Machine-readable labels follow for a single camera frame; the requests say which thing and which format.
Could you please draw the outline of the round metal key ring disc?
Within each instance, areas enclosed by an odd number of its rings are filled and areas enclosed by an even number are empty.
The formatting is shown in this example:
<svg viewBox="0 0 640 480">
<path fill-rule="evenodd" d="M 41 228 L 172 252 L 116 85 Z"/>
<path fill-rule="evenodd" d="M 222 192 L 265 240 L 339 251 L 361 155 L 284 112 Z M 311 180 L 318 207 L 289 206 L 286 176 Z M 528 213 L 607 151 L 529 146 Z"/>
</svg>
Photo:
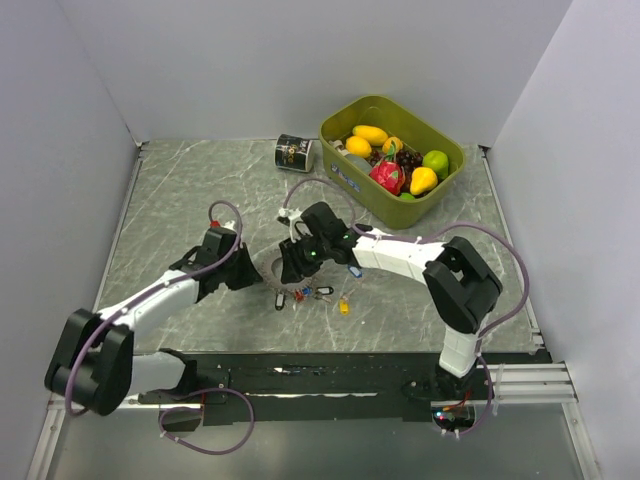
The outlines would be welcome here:
<svg viewBox="0 0 640 480">
<path fill-rule="evenodd" d="M 302 290 L 313 285 L 314 278 L 304 278 L 299 282 L 283 283 L 282 276 L 283 261 L 281 254 L 272 252 L 267 255 L 258 265 L 257 270 L 264 282 L 274 290 L 290 291 Z"/>
</svg>

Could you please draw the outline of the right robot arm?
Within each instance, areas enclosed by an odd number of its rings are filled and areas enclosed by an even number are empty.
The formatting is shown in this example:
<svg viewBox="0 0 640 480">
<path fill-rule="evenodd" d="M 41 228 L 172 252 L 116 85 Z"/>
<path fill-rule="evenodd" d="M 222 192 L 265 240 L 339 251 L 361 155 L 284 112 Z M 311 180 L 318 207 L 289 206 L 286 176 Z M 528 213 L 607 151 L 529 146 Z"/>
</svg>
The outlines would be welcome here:
<svg viewBox="0 0 640 480">
<path fill-rule="evenodd" d="M 468 240 L 455 236 L 445 243 L 425 242 L 369 225 L 349 227 L 325 202 L 303 211 L 281 208 L 278 221 L 290 230 L 290 237 L 279 243 L 284 284 L 313 276 L 331 260 L 358 270 L 391 272 L 425 285 L 445 324 L 437 387 L 452 399 L 470 389 L 480 330 L 503 287 Z"/>
</svg>

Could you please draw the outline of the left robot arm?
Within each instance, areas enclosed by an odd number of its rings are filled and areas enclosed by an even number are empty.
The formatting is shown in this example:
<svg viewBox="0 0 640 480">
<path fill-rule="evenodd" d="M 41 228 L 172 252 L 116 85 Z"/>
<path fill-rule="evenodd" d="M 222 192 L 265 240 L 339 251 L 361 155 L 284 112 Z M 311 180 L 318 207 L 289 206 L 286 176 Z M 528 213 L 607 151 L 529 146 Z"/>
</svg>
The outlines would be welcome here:
<svg viewBox="0 0 640 480">
<path fill-rule="evenodd" d="M 131 395 L 164 391 L 185 402 L 198 388 L 197 363 L 162 349 L 137 355 L 138 337 L 197 304 L 220 285 L 231 291 L 261 282 L 246 244 L 232 229 L 214 226 L 201 244 L 172 263 L 143 290 L 98 312 L 83 308 L 67 319 L 44 378 L 66 404 L 106 416 Z"/>
</svg>

